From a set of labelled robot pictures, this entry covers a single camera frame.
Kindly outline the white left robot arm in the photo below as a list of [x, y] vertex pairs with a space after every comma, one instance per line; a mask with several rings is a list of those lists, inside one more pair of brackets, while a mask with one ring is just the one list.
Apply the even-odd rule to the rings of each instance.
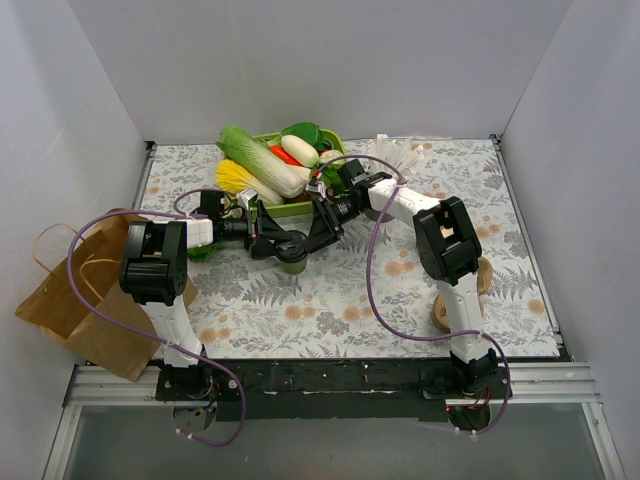
[[184, 219], [135, 221], [128, 229], [119, 284], [141, 306], [156, 335], [167, 342], [166, 365], [185, 368], [178, 387], [193, 400], [205, 398], [213, 386], [211, 373], [196, 365], [202, 344], [188, 318], [184, 292], [188, 284], [188, 251], [223, 241], [241, 241], [250, 257], [278, 259], [295, 273], [306, 266], [307, 237], [283, 229], [246, 189], [229, 204], [221, 190], [202, 189], [200, 203]]

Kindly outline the green paper coffee cup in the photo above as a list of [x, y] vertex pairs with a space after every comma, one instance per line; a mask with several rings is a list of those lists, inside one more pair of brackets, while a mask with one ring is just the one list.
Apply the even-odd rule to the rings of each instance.
[[281, 267], [285, 273], [290, 275], [298, 275], [303, 272], [307, 265], [307, 256], [300, 257], [295, 261], [281, 261]]

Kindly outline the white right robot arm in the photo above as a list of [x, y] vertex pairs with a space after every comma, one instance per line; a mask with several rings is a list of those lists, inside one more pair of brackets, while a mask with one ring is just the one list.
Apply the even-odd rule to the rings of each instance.
[[346, 222], [372, 211], [379, 220], [390, 217], [413, 228], [420, 263], [436, 283], [449, 321], [452, 383], [464, 397], [475, 397], [489, 384], [498, 366], [496, 347], [481, 329], [483, 312], [478, 294], [482, 248], [464, 203], [444, 200], [407, 187], [395, 167], [367, 173], [355, 155], [342, 156], [339, 175], [345, 194], [329, 199], [320, 181], [321, 169], [312, 173], [306, 190], [312, 197], [313, 221], [305, 249], [309, 253], [336, 243]]

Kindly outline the brown cardboard cup carrier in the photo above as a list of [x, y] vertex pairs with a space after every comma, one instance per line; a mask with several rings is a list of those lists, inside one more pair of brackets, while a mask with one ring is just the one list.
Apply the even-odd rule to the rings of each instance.
[[[477, 293], [481, 296], [486, 294], [492, 285], [494, 269], [491, 262], [485, 257], [480, 257], [478, 264]], [[431, 320], [432, 323], [442, 332], [450, 332], [450, 322], [446, 313], [446, 306], [440, 294], [438, 294], [434, 300], [431, 311]]]

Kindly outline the black coffee cup lid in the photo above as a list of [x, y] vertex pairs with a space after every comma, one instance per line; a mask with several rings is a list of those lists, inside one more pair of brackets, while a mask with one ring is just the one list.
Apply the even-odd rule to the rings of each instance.
[[283, 263], [298, 263], [308, 256], [307, 236], [298, 230], [284, 232], [284, 237], [273, 242], [275, 256]]

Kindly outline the brown paper bag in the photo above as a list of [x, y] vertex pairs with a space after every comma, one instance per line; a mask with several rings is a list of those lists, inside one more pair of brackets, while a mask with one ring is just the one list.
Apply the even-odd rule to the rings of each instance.
[[[111, 373], [135, 381], [167, 342], [119, 284], [128, 229], [142, 213], [114, 210], [76, 231], [68, 255], [16, 315], [60, 345]], [[197, 291], [188, 278], [186, 307]]]

